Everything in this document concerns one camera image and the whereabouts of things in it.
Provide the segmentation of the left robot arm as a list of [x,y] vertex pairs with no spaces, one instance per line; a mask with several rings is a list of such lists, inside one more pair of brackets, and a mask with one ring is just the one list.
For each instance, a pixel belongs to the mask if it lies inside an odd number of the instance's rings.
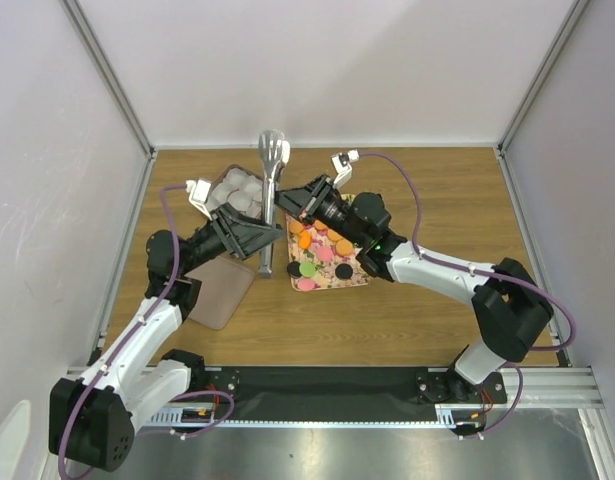
[[143,371],[196,306],[202,283],[187,275],[224,253],[246,260],[282,235],[280,225],[224,204],[187,239],[174,227],[148,238],[148,286],[133,318],[88,369],[59,379],[50,392],[48,447],[61,477],[68,476],[69,460],[118,469],[136,434],[167,403],[205,393],[207,377],[196,354],[171,351],[150,373]]

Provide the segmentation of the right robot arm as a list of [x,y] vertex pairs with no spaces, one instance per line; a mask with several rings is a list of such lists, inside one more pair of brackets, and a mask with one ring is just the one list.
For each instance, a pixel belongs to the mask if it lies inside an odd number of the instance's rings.
[[521,263],[510,258],[472,263],[427,252],[390,229],[391,216],[377,193],[361,192],[346,201],[332,179],[321,175],[276,192],[274,200],[301,223],[319,221],[359,247],[356,259],[368,275],[424,287],[472,308],[480,338],[448,368],[444,400],[473,400],[491,373],[526,357],[554,315]]

